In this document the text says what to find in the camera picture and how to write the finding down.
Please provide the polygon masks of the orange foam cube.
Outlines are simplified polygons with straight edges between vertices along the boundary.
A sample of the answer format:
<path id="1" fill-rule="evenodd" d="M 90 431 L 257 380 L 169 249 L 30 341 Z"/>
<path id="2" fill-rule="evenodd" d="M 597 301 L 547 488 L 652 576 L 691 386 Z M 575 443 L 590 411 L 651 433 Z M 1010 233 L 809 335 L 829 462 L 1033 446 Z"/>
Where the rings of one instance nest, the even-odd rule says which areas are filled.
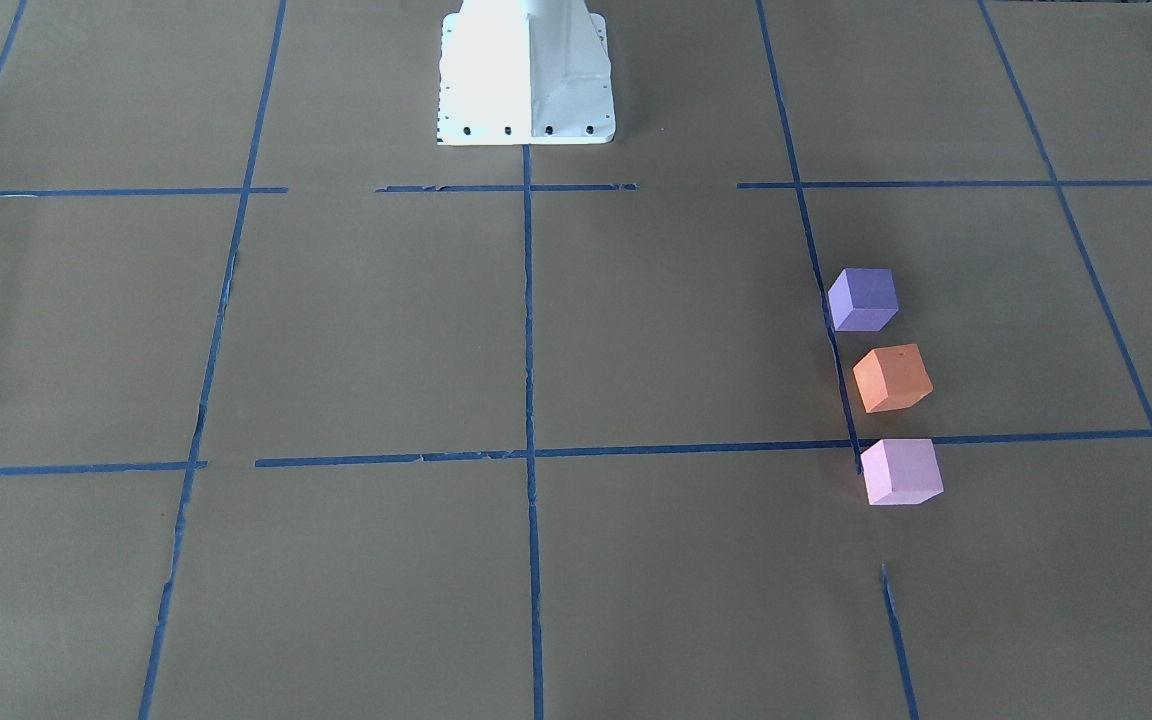
<path id="1" fill-rule="evenodd" d="M 934 389 L 918 344 L 873 348 L 852 366 L 865 414 L 887 414 L 919 404 Z"/>

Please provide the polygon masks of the brown paper table cover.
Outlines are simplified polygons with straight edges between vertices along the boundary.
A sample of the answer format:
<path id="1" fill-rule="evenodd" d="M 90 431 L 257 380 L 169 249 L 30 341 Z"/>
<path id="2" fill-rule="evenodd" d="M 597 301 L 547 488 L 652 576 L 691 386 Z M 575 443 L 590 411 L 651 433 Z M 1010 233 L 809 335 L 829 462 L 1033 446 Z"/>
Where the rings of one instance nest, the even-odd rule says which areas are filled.
<path id="1" fill-rule="evenodd" d="M 0 1 L 0 719 L 1152 719 L 1152 3 L 457 8 Z"/>

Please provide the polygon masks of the purple foam cube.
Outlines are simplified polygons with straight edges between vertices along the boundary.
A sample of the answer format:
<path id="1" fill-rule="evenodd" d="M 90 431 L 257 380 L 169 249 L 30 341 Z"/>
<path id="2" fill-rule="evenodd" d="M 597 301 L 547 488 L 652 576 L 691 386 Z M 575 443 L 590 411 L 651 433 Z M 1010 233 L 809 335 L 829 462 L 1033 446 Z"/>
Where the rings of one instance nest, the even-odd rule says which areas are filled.
<path id="1" fill-rule="evenodd" d="M 877 332 L 900 311 L 895 278 L 888 268 L 846 268 L 827 291 L 836 332 Z"/>

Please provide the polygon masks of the pink foam cube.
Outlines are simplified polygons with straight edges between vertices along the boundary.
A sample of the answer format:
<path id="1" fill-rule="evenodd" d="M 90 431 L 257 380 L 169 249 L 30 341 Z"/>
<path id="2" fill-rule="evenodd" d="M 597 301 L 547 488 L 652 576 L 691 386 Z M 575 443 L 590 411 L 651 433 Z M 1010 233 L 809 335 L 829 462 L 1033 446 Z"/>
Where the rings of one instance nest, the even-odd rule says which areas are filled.
<path id="1" fill-rule="evenodd" d="M 861 452 L 870 506 L 919 505 L 945 484 L 932 439 L 881 439 Z"/>

